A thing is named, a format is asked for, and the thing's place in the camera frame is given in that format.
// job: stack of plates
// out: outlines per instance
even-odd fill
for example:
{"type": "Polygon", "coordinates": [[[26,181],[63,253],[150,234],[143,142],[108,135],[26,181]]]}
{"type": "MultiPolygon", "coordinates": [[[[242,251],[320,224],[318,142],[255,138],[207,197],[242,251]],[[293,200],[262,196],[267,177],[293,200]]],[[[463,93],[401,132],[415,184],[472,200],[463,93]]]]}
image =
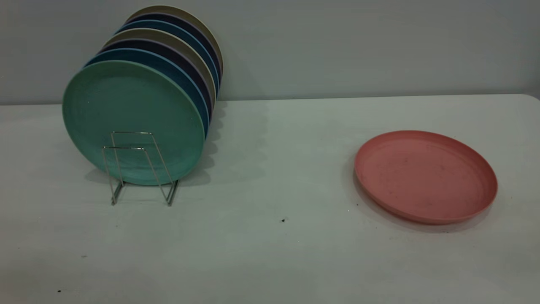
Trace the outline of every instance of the stack of plates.
{"type": "MultiPolygon", "coordinates": [[[[66,129],[80,152],[105,170],[102,147],[113,131],[151,132],[174,180],[203,150],[221,85],[223,59],[209,29],[186,11],[151,6],[131,17],[71,80],[64,93],[66,129]]],[[[167,172],[151,136],[116,134],[117,147],[143,147],[159,179],[167,172]]],[[[120,178],[114,152],[110,174],[120,178]]],[[[155,185],[144,153],[118,150],[124,181],[155,185]]]]}

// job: wire dish stand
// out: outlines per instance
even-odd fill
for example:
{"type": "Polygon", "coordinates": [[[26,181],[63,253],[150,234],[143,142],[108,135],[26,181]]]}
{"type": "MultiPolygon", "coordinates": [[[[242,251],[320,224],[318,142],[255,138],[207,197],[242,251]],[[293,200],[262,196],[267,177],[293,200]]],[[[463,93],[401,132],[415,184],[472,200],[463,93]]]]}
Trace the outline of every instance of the wire dish stand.
{"type": "Polygon", "coordinates": [[[127,131],[113,131],[111,133],[111,141],[112,146],[107,147],[104,146],[102,148],[102,154],[103,154],[103,162],[105,163],[105,169],[107,171],[107,175],[109,176],[109,185],[111,186],[111,193],[112,193],[112,199],[111,204],[114,206],[118,202],[118,196],[120,195],[121,190],[125,186],[124,179],[122,178],[122,171],[120,170],[120,162],[118,162],[118,154],[117,150],[137,150],[142,151],[146,155],[146,159],[148,160],[148,164],[150,165],[150,169],[152,169],[152,173],[154,173],[154,177],[156,178],[156,181],[158,182],[159,189],[161,190],[161,193],[163,194],[163,198],[165,199],[165,202],[168,206],[172,205],[172,201],[174,199],[174,195],[176,194],[176,190],[178,187],[178,183],[180,180],[173,181],[171,178],[171,174],[169,173],[167,169],[167,165],[165,164],[165,161],[163,160],[163,156],[161,155],[161,151],[159,150],[159,146],[156,142],[156,138],[154,135],[150,132],[127,132],[127,131]],[[154,146],[156,147],[156,150],[159,154],[159,158],[161,159],[161,163],[163,164],[163,167],[165,168],[165,171],[167,172],[167,176],[169,177],[169,181],[171,184],[171,189],[169,190],[168,194],[165,195],[165,191],[163,191],[163,186],[161,185],[161,182],[159,181],[158,175],[156,174],[156,170],[154,169],[154,166],[152,164],[152,161],[150,160],[150,157],[148,156],[148,151],[146,151],[143,147],[116,147],[116,144],[114,142],[114,135],[115,134],[142,134],[142,135],[150,135],[152,136],[152,140],[154,141],[154,146]],[[107,162],[107,157],[105,156],[106,150],[113,150],[114,151],[114,157],[116,159],[116,165],[118,166],[118,174],[120,175],[120,181],[118,182],[118,185],[116,186],[116,190],[113,190],[112,186],[112,176],[109,173],[109,164],[107,162]]]}

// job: blue plate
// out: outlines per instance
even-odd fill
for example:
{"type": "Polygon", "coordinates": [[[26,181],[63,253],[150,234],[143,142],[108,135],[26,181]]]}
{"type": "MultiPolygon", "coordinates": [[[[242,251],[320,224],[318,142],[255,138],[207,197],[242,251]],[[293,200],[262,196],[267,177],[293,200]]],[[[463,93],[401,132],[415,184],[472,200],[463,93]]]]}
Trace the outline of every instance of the blue plate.
{"type": "Polygon", "coordinates": [[[212,57],[212,60],[213,60],[213,62],[215,64],[216,68],[218,69],[218,74],[222,75],[220,66],[219,66],[219,64],[217,64],[217,63],[219,63],[218,55],[217,55],[216,51],[214,50],[214,47],[208,41],[208,38],[206,38],[206,36],[203,33],[201,33],[199,31],[199,29],[197,29],[195,26],[193,26],[193,24],[191,24],[191,23],[189,23],[189,22],[187,22],[185,20],[182,20],[182,19],[180,19],[178,17],[168,15],[168,14],[144,14],[144,15],[141,15],[141,16],[136,17],[134,19],[131,19],[126,24],[130,24],[130,23],[133,23],[135,21],[142,21],[142,20],[146,20],[146,21],[149,21],[149,20],[150,21],[151,20],[164,21],[164,22],[167,22],[167,23],[174,24],[174,25],[178,26],[179,28],[182,28],[182,29],[188,31],[193,37],[195,37],[205,47],[205,49],[208,51],[208,53],[212,57]]]}
{"type": "Polygon", "coordinates": [[[193,35],[191,35],[188,31],[172,23],[165,22],[165,21],[141,20],[141,21],[134,21],[134,22],[125,24],[115,34],[119,32],[123,32],[125,30],[131,30],[131,29],[136,29],[136,28],[149,28],[149,29],[166,31],[169,34],[175,35],[178,38],[185,41],[195,51],[197,51],[197,53],[199,53],[202,60],[204,60],[206,65],[210,68],[210,71],[212,72],[212,78],[214,79],[215,87],[219,90],[220,78],[218,76],[219,72],[218,72],[218,68],[216,68],[216,63],[212,60],[212,57],[210,56],[206,48],[203,46],[203,44],[200,43],[200,41],[197,40],[195,37],[193,37],[193,35]]]}
{"type": "Polygon", "coordinates": [[[124,60],[143,64],[149,68],[162,72],[180,86],[192,99],[204,126],[205,137],[208,134],[208,124],[210,122],[208,109],[204,102],[203,95],[197,85],[179,66],[172,61],[158,54],[138,49],[114,49],[98,54],[89,63],[91,65],[102,61],[124,60]]]}
{"type": "MultiPolygon", "coordinates": [[[[198,87],[198,91],[202,94],[206,103],[206,109],[212,109],[212,100],[210,98],[210,89],[208,88],[203,77],[199,74],[196,67],[184,57],[184,55],[178,53],[174,49],[168,47],[165,44],[147,40],[147,39],[126,39],[114,42],[104,47],[100,52],[103,53],[108,50],[114,49],[139,49],[149,51],[158,54],[164,58],[169,59],[177,66],[181,67],[184,72],[193,80],[198,87]]],[[[208,120],[212,121],[212,111],[208,111],[208,120]]]]}

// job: wall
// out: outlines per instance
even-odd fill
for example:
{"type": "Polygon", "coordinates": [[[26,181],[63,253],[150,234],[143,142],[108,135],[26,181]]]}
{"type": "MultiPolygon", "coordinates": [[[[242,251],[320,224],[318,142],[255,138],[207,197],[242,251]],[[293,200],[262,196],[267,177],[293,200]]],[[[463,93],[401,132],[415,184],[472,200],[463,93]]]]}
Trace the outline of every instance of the wall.
{"type": "Polygon", "coordinates": [[[538,0],[0,0],[0,103],[59,103],[137,9],[213,30],[222,100],[521,92],[540,84],[538,0]]]}

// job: plate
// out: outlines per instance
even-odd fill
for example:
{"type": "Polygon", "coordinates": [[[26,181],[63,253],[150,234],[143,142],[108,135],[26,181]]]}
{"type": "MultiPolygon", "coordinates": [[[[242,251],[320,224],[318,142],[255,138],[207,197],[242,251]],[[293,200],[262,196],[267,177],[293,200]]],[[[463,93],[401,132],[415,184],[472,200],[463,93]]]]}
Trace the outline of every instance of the plate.
{"type": "Polygon", "coordinates": [[[132,19],[140,16],[140,15],[144,15],[144,14],[151,14],[151,13],[163,13],[163,14],[169,14],[169,15],[173,15],[173,16],[176,16],[180,19],[184,19],[188,22],[190,22],[191,24],[195,25],[197,27],[197,29],[199,31],[201,31],[205,37],[208,38],[208,40],[210,41],[210,43],[212,44],[214,50],[216,51],[218,57],[219,57],[219,65],[220,65],[220,70],[221,70],[221,76],[223,75],[223,57],[221,55],[221,50],[219,49],[219,45],[218,45],[218,42],[215,40],[215,37],[214,35],[212,34],[212,32],[210,31],[210,29],[201,21],[199,20],[197,17],[191,15],[189,12],[185,11],[185,10],[181,10],[179,8],[175,8],[173,6],[168,6],[168,5],[154,5],[154,6],[149,6],[147,8],[143,8],[139,11],[137,11],[135,14],[131,15],[127,21],[131,21],[132,19]]]}
{"type": "Polygon", "coordinates": [[[467,145],[424,131],[396,131],[366,142],[355,171],[364,190],[393,214],[449,224],[486,210],[497,194],[488,162],[467,145]]]}
{"type": "MultiPolygon", "coordinates": [[[[189,62],[182,54],[177,53],[172,48],[159,42],[144,39],[120,40],[108,45],[106,48],[102,49],[100,53],[114,49],[145,50],[153,54],[160,55],[163,58],[171,61],[172,64],[174,64],[175,67],[184,74],[184,76],[181,76],[180,82],[171,75],[168,75],[169,78],[173,79],[179,86],[186,90],[195,105],[197,105],[197,109],[200,109],[200,107],[198,106],[199,103],[202,103],[204,105],[204,113],[201,113],[201,117],[207,117],[207,120],[203,118],[202,121],[210,123],[210,120],[212,119],[212,100],[210,99],[210,92],[208,90],[208,87],[199,71],[197,71],[197,69],[191,64],[191,62],[189,62]],[[184,87],[183,84],[186,83],[186,80],[184,80],[186,77],[188,80],[188,84],[186,84],[186,86],[184,87]]],[[[155,69],[167,75],[167,73],[165,73],[161,69],[155,69]]]]}
{"type": "MultiPolygon", "coordinates": [[[[148,21],[148,20],[164,21],[167,23],[174,24],[179,28],[183,28],[184,30],[188,31],[193,37],[195,37],[205,47],[205,49],[208,51],[208,53],[210,54],[214,62],[218,62],[218,63],[220,62],[218,59],[217,52],[214,49],[214,47],[211,45],[210,41],[193,24],[181,18],[178,18],[173,15],[168,15],[168,14],[144,14],[144,15],[140,15],[138,17],[131,19],[129,22],[148,21]]],[[[220,75],[220,81],[221,81],[221,75],[222,75],[221,66],[218,64],[217,68],[219,69],[219,75],[220,75]]]]}
{"type": "Polygon", "coordinates": [[[168,32],[154,29],[132,29],[112,36],[102,48],[106,48],[114,42],[128,39],[146,39],[159,42],[169,46],[186,57],[196,67],[202,78],[205,80],[205,83],[208,85],[210,97],[212,99],[212,109],[214,108],[217,92],[215,90],[214,81],[212,80],[212,73],[201,56],[189,44],[168,32]]]}
{"type": "Polygon", "coordinates": [[[189,44],[197,53],[201,56],[202,60],[206,63],[206,65],[210,68],[210,72],[212,73],[212,78],[214,79],[215,87],[220,87],[219,82],[219,74],[218,70],[216,68],[216,64],[214,63],[214,60],[212,60],[212,57],[208,53],[208,51],[205,49],[205,47],[195,38],[193,37],[188,31],[184,30],[183,28],[177,27],[174,24],[164,22],[164,21],[158,21],[158,20],[143,20],[143,21],[135,21],[131,23],[125,24],[123,27],[121,27],[117,33],[130,30],[130,29],[138,29],[138,28],[147,28],[147,29],[156,29],[168,32],[169,34],[173,34],[177,36],[178,38],[185,41],[187,44],[189,44]]]}
{"type": "MultiPolygon", "coordinates": [[[[102,147],[113,131],[151,132],[173,180],[187,175],[203,151],[204,128],[188,94],[174,81],[140,63],[104,61],[82,69],[64,93],[62,114],[67,133],[79,151],[105,171],[102,147]]],[[[148,151],[161,183],[169,183],[151,137],[117,134],[118,147],[148,151]]],[[[110,174],[119,178],[114,153],[107,151],[110,174]]],[[[141,151],[119,150],[124,181],[156,185],[141,151]]]]}
{"type": "Polygon", "coordinates": [[[199,116],[201,117],[205,135],[208,133],[208,124],[210,121],[208,118],[208,110],[206,109],[203,95],[200,92],[199,88],[197,88],[197,85],[193,82],[189,75],[182,70],[182,68],[180,68],[172,61],[168,60],[163,56],[160,56],[153,52],[135,48],[112,49],[105,52],[100,52],[86,65],[109,60],[127,60],[144,64],[149,68],[160,71],[161,73],[163,73],[163,75],[170,78],[178,86],[180,86],[191,98],[191,100],[195,104],[195,107],[197,108],[199,116]]]}

